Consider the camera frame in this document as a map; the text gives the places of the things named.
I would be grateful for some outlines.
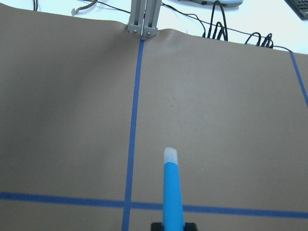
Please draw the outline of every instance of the keyboard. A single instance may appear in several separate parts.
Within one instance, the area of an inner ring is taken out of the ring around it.
[[[301,19],[308,19],[308,0],[285,0]]]

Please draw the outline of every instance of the blue tape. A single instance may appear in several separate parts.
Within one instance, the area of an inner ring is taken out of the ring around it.
[[[134,95],[133,95],[133,105],[132,105],[132,110],[131,110],[130,135],[129,135],[129,147],[128,147],[128,163],[127,163],[127,173],[126,173],[122,231],[128,231],[129,229],[129,216],[130,216],[130,206],[131,206],[131,191],[132,191],[132,184],[133,184],[133,169],[134,169],[134,154],[135,154],[135,138],[136,138],[136,126],[137,126],[138,98],[139,98],[141,63],[142,63],[144,42],[145,42],[145,39],[143,38],[140,39],[138,57],[137,57],[137,65],[136,65],[135,87],[134,87]]]
[[[114,207],[114,208],[124,207],[124,201],[99,200],[99,199],[87,199],[87,198],[76,198],[76,197],[61,197],[61,196],[46,196],[46,195],[13,193],[13,192],[0,192],[0,200],[26,201],[26,202],[38,202],[38,203],[65,204],[65,205]],[[161,211],[163,210],[163,204],[131,202],[130,209],[160,210]],[[195,205],[184,205],[183,210],[184,212],[191,212],[191,213],[212,213],[212,214],[254,216],[254,217],[308,219],[308,212],[208,207],[208,206],[195,206]]]
[[[294,66],[294,69],[295,69],[295,72],[296,72],[296,75],[297,75],[297,78],[298,78],[298,82],[299,82],[299,85],[300,85],[300,88],[303,92],[303,96],[304,96],[304,99],[306,101],[306,105],[308,107],[308,96],[307,96],[307,92],[306,92],[306,89],[305,89],[305,86],[304,86],[304,83],[303,83],[303,80],[302,80],[302,77],[300,75],[300,72],[299,72],[299,69],[298,69],[298,66],[297,66],[297,63],[296,63],[296,60],[295,60],[295,56],[293,54],[292,51],[290,51],[290,56],[291,56],[291,59],[292,59],[292,62],[293,62],[293,66]]]

